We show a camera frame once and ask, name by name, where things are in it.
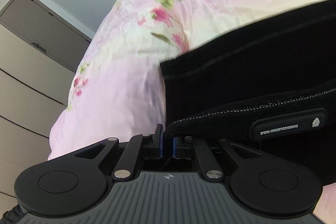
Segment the beige wardrobe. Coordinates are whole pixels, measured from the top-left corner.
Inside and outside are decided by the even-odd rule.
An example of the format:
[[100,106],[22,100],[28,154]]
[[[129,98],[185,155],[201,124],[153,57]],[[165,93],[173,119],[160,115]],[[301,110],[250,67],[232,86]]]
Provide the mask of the beige wardrobe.
[[90,38],[39,0],[1,9],[1,205],[15,203],[14,182],[50,153],[50,130]]

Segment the black pants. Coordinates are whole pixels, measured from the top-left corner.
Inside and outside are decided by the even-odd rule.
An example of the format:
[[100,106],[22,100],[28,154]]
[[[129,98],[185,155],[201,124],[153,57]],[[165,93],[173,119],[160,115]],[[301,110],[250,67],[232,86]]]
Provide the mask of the black pants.
[[[225,138],[335,182],[335,0],[248,24],[160,68],[167,134]],[[309,110],[326,121],[305,131],[252,127]]]

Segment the pink floral bed quilt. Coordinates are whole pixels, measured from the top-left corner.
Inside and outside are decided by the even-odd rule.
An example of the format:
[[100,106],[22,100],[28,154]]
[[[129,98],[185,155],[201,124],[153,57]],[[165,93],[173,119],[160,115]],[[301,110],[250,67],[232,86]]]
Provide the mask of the pink floral bed quilt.
[[75,73],[50,133],[55,159],[102,139],[166,128],[160,65],[238,28],[328,0],[117,0]]

